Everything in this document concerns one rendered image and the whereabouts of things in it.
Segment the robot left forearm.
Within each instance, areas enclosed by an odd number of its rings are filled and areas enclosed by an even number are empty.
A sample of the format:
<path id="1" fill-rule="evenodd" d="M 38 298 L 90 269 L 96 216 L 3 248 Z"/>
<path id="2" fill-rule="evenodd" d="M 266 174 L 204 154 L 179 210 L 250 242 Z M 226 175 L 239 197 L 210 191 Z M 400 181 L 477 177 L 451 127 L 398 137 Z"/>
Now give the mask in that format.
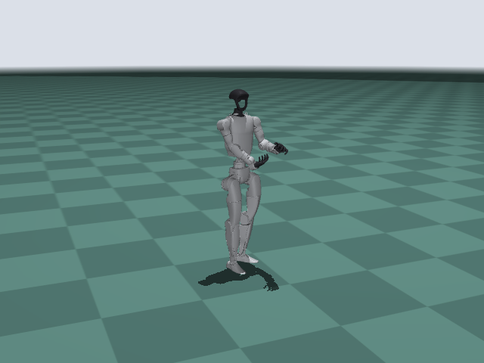
<path id="1" fill-rule="evenodd" d="M 268 141 L 268 140 L 267 140 L 267 141 Z M 278 153 L 278 152 L 277 152 L 277 151 L 274 149 L 274 147 L 275 147 L 276 145 L 272 144 L 270 141 L 268 141 L 268 142 L 269 142 L 269 143 L 267 143 L 267 145 L 265 146 L 266 151 L 268 151 L 268 152 L 272 152 L 273 154 L 279 154 L 279 153 Z"/>

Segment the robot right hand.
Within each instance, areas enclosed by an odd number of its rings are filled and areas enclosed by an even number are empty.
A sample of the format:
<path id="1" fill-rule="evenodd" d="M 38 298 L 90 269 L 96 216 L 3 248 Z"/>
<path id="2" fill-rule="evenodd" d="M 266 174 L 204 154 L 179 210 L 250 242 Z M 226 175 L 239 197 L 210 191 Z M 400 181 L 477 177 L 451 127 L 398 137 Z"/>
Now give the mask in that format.
<path id="1" fill-rule="evenodd" d="M 263 156 L 262 156 L 262 160 L 260 160 L 260 157 L 259 157 L 259 162 L 258 162 L 258 161 L 256 161 L 256 162 L 254 163 L 254 166 L 255 166 L 256 168 L 257 168 L 257 167 L 259 168 L 259 167 L 260 167 L 261 165 L 263 165 L 263 164 L 264 164 L 266 161 L 268 161 L 268 154 L 266 154 L 266 155 L 264 154 L 264 159 L 263 159 Z M 257 168 L 257 169 L 258 169 L 258 168 Z"/>

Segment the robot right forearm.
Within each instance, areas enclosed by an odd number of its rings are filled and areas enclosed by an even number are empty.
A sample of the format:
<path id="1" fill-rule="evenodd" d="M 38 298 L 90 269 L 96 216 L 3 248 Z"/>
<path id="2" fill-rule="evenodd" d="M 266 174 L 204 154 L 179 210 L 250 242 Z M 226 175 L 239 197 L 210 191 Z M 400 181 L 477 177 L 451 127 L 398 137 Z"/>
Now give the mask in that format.
<path id="1" fill-rule="evenodd" d="M 245 150 L 240 150 L 237 145 L 231 146 L 231 152 L 239 159 L 242 159 L 250 168 L 250 170 L 257 169 L 254 166 L 255 159 L 245 152 Z"/>

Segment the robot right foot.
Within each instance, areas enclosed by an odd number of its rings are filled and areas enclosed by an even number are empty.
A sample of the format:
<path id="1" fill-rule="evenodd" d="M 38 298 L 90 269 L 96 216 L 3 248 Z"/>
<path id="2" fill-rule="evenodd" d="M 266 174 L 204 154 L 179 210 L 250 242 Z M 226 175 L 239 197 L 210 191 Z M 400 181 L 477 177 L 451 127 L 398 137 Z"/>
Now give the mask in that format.
<path id="1" fill-rule="evenodd" d="M 230 264 L 230 260 L 227 262 L 226 267 L 238 274 L 246 274 L 246 272 L 236 263 L 234 265 Z"/>

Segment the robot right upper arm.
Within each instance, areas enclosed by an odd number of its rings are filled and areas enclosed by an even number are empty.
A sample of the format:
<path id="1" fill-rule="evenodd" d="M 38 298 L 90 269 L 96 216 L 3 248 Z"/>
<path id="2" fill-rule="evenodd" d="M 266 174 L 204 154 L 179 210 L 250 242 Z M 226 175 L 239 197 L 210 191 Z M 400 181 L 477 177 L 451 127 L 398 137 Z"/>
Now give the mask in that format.
<path id="1" fill-rule="evenodd" d="M 240 148 L 240 145 L 233 144 L 233 136 L 230 130 L 230 118 L 221 119 L 217 122 L 217 129 L 222 133 L 223 138 L 225 139 L 226 144 L 228 145 L 229 150 L 231 150 L 232 145 L 237 145 Z"/>

